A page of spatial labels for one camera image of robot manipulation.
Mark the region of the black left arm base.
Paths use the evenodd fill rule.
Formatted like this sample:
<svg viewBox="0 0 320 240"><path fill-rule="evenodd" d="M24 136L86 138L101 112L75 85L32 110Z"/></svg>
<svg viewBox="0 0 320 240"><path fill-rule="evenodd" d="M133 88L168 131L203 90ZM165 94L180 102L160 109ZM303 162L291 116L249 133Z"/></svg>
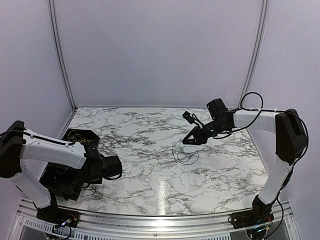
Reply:
<svg viewBox="0 0 320 240"><path fill-rule="evenodd" d="M39 208L33 203L37 210L36 217L40 220L56 224L58 227L70 226L76 228L78 226L80 213L74 210L68 210L51 204L44 208Z"/></svg>

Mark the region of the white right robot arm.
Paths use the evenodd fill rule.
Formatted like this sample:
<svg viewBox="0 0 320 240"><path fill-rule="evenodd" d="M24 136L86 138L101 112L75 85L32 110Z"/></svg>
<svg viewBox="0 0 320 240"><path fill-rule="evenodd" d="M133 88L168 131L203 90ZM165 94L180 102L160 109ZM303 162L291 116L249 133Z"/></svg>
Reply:
<svg viewBox="0 0 320 240"><path fill-rule="evenodd" d="M275 160L265 185L254 198L247 219L258 224L267 216L281 191L289 183L296 164L306 154L309 147L309 133L305 122L294 108L287 110L259 108L229 109L222 99L210 101L207 110L211 121L203 123L195 115L185 111L182 117L194 128L182 140L184 145L200 146L209 138L230 135L253 129L274 135Z"/></svg>

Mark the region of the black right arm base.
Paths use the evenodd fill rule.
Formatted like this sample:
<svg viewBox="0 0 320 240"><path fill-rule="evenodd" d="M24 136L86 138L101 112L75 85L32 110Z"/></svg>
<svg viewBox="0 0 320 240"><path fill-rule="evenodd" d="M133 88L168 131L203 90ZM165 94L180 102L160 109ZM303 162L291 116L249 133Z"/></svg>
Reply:
<svg viewBox="0 0 320 240"><path fill-rule="evenodd" d="M261 225L274 220L272 206L276 200L269 204L264 204L257 195L252 202L251 210L243 210L232 213L228 222L233 225L234 229L246 228L255 225Z"/></svg>

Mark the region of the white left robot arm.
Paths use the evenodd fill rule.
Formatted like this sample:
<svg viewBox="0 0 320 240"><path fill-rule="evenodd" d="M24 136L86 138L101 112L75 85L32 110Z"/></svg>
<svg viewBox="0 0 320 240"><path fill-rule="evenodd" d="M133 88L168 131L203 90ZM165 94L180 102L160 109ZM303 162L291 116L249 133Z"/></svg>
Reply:
<svg viewBox="0 0 320 240"><path fill-rule="evenodd" d="M52 193L29 172L25 160L60 164L79 171L78 180L89 183L100 178L117 180L123 174L118 156L105 157L93 144L70 142L36 133L15 121L0 134L0 177L11 181L53 223L63 219Z"/></svg>

